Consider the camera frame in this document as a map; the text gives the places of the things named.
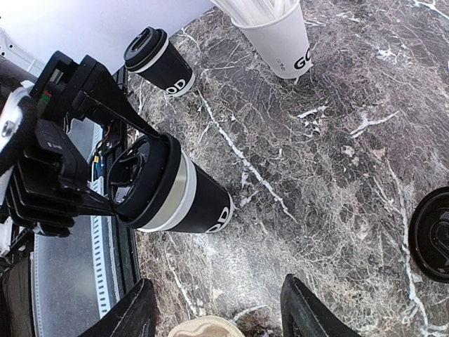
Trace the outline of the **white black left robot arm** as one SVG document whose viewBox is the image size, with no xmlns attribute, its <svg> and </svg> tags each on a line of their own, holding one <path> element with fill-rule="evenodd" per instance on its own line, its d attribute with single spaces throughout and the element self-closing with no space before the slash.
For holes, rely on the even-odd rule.
<svg viewBox="0 0 449 337">
<path fill-rule="evenodd" d="M 80 63 L 55 52 L 43 63 L 1 31 L 1 198 L 13 167 L 32 143 L 40 119 L 58 126 L 65 120 L 90 119 L 107 127 L 120 120 L 158 138 L 130 106 L 106 67 L 90 56 Z"/>
</svg>

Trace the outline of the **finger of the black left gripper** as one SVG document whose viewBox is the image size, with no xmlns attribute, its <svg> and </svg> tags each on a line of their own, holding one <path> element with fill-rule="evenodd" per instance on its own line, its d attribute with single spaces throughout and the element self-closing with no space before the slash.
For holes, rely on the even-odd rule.
<svg viewBox="0 0 449 337">
<path fill-rule="evenodd" d="M 70 189 L 69 193 L 74 200 L 74 210 L 69 213 L 73 218 L 76 216 L 115 215 L 109 200 L 89 187 Z"/>
</svg>

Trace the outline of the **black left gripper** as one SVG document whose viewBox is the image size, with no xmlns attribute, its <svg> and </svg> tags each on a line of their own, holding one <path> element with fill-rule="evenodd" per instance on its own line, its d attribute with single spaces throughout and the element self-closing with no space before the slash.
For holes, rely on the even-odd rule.
<svg viewBox="0 0 449 337">
<path fill-rule="evenodd" d="M 159 138 L 133 109 L 125 95 L 115 92 L 88 92 L 105 66 L 86 55 L 78 64 L 61 51 L 52 54 L 31 91 L 40 119 L 54 123 L 71 119 L 90 119 L 101 126 L 118 119 L 144 135 Z"/>
</svg>

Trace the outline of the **black and white paper cup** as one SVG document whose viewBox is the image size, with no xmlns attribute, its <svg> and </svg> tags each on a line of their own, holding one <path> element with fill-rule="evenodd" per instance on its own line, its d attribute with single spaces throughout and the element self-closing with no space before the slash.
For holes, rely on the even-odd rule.
<svg viewBox="0 0 449 337">
<path fill-rule="evenodd" d="M 180 97 L 187 93 L 196 79 L 192 68 L 169 38 L 167 38 L 162 50 L 152 60 L 132 73 L 138 74 L 171 97 Z"/>
</svg>

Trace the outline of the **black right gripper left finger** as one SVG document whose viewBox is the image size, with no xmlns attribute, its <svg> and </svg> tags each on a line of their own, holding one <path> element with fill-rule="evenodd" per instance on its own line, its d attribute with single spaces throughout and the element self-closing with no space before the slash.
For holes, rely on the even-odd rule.
<svg viewBox="0 0 449 337">
<path fill-rule="evenodd" d="M 156 296 L 149 279 L 134 287 L 96 324 L 80 336 L 155 336 Z"/>
</svg>

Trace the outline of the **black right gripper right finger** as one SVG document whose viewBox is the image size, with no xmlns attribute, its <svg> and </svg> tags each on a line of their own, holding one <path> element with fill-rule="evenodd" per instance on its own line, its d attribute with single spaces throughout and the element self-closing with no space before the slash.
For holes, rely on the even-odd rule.
<svg viewBox="0 0 449 337">
<path fill-rule="evenodd" d="M 280 299 L 283 336 L 360 336 L 292 274 L 286 275 Z"/>
</svg>

